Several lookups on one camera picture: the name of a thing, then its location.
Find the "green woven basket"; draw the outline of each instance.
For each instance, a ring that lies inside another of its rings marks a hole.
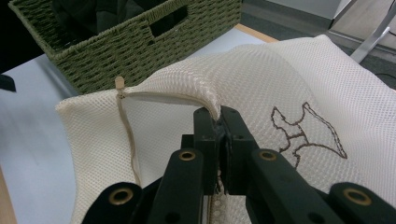
[[[233,28],[241,14],[241,0],[168,0],[72,45],[76,40],[58,24],[50,4],[51,0],[13,0],[8,5],[81,94],[113,89],[117,76],[128,86],[137,85]],[[149,26],[181,7],[187,7],[187,18],[153,36]]]

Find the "white mesh fabric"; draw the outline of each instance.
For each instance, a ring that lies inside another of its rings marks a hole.
[[[116,95],[116,91],[102,91],[57,105],[76,173],[77,194],[71,223],[81,223],[105,188],[119,182],[134,182],[128,136],[120,120]]]
[[[208,108],[214,119],[220,106],[227,105],[241,113],[260,147],[281,151],[310,185],[328,191],[336,182],[355,182],[396,204],[396,132],[390,128],[396,121],[396,94],[325,36],[188,59],[125,92],[130,95],[122,105],[134,132],[144,185],[163,174],[181,134],[191,133],[197,105]],[[98,92],[66,100],[57,108],[75,161],[76,223],[100,189],[117,180],[133,181],[115,95]],[[104,127],[113,134],[96,131]],[[102,145],[102,138],[112,140]],[[100,144],[86,139],[99,139]],[[110,168],[95,172],[103,164]],[[119,178],[111,177],[113,173]],[[243,197],[214,197],[210,217],[211,223],[249,223]]]

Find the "table surface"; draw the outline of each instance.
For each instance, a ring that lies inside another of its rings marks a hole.
[[[237,25],[191,57],[264,41],[275,40]],[[46,55],[5,75],[14,78],[17,92],[0,90],[0,166],[16,219],[20,224],[70,223],[75,174],[55,106],[77,93]]]

